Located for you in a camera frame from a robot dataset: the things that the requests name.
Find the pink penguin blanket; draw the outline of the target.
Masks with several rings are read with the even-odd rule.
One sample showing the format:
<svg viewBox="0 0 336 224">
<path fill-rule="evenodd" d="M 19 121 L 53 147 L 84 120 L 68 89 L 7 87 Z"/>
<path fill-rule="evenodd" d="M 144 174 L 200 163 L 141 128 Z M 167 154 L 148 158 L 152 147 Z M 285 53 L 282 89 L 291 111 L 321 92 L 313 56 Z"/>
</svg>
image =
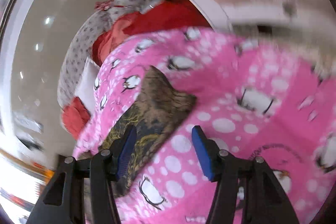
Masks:
<svg viewBox="0 0 336 224">
<path fill-rule="evenodd" d="M 309 223 L 335 183 L 335 70 L 318 54 L 209 28 L 182 28 L 126 39 L 93 82 L 95 107 L 73 151 L 78 158 L 109 147 L 148 92 L 180 109 L 167 86 L 145 75 L 157 68 L 196 104 L 132 176 L 117 207 L 124 223 L 205 223 L 215 185 L 201 170 L 191 131 L 199 125 L 221 149 L 243 159 L 262 156 L 301 223 Z"/>
</svg>

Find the floral grey bolster pillow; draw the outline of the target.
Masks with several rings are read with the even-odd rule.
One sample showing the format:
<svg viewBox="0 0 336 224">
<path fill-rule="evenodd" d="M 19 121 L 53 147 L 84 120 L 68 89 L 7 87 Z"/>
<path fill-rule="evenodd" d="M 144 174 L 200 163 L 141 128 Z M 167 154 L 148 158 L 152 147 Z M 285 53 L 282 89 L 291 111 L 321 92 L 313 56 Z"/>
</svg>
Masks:
<svg viewBox="0 0 336 224">
<path fill-rule="evenodd" d="M 150 1 L 152 0 L 107 0 L 96 3 L 95 12 L 73 37 L 60 69 L 57 101 L 61 108 L 72 100 L 86 59 L 92 55 L 92 46 L 96 39 L 110 30 L 120 16 L 141 11 Z"/>
</svg>

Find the brown floral patterned garment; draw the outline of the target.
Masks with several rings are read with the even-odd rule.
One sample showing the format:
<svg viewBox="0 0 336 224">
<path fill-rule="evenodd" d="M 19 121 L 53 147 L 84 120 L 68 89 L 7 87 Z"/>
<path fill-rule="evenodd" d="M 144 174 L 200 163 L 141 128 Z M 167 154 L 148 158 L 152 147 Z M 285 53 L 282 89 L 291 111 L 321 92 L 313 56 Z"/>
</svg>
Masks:
<svg viewBox="0 0 336 224">
<path fill-rule="evenodd" d="M 116 198 L 128 194 L 137 175 L 188 118 L 196 103 L 195 95 L 173 88 L 160 70 L 154 66 L 147 70 L 137 99 L 117 121 L 100 146 L 100 149 L 109 148 L 113 141 L 122 137 L 129 124 L 137 129 L 137 141 L 126 173 L 118 182 L 112 183 Z"/>
</svg>

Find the large red heart pillow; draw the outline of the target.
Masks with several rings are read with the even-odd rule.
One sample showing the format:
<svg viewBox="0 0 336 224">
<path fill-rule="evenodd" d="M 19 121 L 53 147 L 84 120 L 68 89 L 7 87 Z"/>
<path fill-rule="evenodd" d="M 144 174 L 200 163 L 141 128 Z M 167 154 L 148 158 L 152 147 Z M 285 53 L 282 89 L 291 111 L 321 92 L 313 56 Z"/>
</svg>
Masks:
<svg viewBox="0 0 336 224">
<path fill-rule="evenodd" d="M 63 108 L 61 114 L 61 120 L 65 129 L 75 140 L 79 138 L 82 129 L 90 118 L 91 114 L 79 97 L 74 97 L 72 101 Z"/>
</svg>

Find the small red heart pillow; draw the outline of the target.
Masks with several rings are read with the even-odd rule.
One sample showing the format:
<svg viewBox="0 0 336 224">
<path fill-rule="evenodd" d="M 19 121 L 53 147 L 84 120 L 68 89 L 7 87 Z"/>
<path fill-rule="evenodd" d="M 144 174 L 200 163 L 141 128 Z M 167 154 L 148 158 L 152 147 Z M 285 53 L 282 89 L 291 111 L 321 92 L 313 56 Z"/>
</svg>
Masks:
<svg viewBox="0 0 336 224">
<path fill-rule="evenodd" d="M 189 0 L 163 0 L 147 12 L 115 6 L 119 13 L 112 26 L 95 40 L 92 60 L 101 66 L 108 55 L 132 35 L 182 27 L 209 27 L 208 21 Z"/>
</svg>

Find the white square pillow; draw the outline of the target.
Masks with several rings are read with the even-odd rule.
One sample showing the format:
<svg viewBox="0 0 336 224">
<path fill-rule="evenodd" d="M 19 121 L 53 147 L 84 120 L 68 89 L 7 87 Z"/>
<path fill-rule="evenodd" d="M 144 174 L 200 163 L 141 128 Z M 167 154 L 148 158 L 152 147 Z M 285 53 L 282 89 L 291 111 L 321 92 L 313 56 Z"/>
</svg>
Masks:
<svg viewBox="0 0 336 224">
<path fill-rule="evenodd" d="M 80 81 L 75 89 L 74 96 L 79 97 L 83 105 L 92 115 L 95 111 L 95 81 L 100 67 L 87 57 Z"/>
</svg>

